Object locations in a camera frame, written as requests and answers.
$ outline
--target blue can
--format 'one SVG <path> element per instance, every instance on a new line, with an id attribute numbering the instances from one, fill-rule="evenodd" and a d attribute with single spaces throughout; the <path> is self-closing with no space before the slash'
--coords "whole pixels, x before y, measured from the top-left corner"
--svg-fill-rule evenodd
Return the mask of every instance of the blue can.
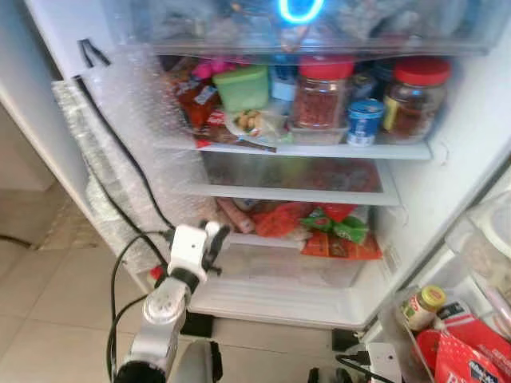
<path id="1" fill-rule="evenodd" d="M 376 100 L 356 101 L 348 108 L 347 143 L 354 146 L 369 146 L 374 143 L 385 105 Z"/>

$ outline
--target jar with red lid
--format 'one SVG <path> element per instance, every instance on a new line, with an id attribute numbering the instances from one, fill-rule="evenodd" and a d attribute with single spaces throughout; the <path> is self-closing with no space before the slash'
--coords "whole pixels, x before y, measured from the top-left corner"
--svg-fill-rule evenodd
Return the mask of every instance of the jar with red lid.
<path id="1" fill-rule="evenodd" d="M 446 95 L 450 63 L 436 57 L 407 57 L 396 62 L 386 89 L 383 128 L 396 144 L 421 141 L 431 130 Z"/>
<path id="2" fill-rule="evenodd" d="M 302 57 L 293 103 L 294 128 L 340 128 L 348 97 L 348 78 L 354 60 L 349 56 Z"/>

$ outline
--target condiment bottle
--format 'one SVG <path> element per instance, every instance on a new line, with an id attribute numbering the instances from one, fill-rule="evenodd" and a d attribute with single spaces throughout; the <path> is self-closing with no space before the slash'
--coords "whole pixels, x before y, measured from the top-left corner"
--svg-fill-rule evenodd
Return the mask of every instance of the condiment bottle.
<path id="1" fill-rule="evenodd" d="M 438 286 L 429 285 L 404 301 L 401 311 L 405 315 L 410 330 L 420 331 L 434 320 L 437 311 L 445 302 L 444 290 Z"/>
<path id="2" fill-rule="evenodd" d="M 348 97 L 351 56 L 308 56 L 300 59 L 299 80 L 293 104 L 296 128 L 340 128 Z"/>

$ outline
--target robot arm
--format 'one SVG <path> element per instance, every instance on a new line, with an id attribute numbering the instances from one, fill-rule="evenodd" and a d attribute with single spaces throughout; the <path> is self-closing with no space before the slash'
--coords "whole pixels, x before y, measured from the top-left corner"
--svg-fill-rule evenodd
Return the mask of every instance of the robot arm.
<path id="1" fill-rule="evenodd" d="M 176 228 L 168 277 L 145 299 L 141 329 L 114 383 L 167 381 L 190 298 L 208 280 L 228 232 L 216 222 Z"/>

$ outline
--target glass jar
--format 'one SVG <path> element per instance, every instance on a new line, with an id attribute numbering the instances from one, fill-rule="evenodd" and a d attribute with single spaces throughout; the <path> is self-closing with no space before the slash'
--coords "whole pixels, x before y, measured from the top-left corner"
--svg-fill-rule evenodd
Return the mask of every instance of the glass jar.
<path id="1" fill-rule="evenodd" d="M 420 331 L 434 320 L 437 311 L 445 302 L 444 290 L 438 286 L 429 285 L 404 301 L 401 311 L 405 315 L 410 330 Z"/>
<path id="2" fill-rule="evenodd" d="M 353 67 L 352 57 L 302 57 L 291 118 L 295 128 L 340 128 Z"/>
<path id="3" fill-rule="evenodd" d="M 440 58 L 408 57 L 397 62 L 384 97 L 383 128 L 391 142 L 413 144 L 429 133 L 449 76 L 450 63 Z"/>

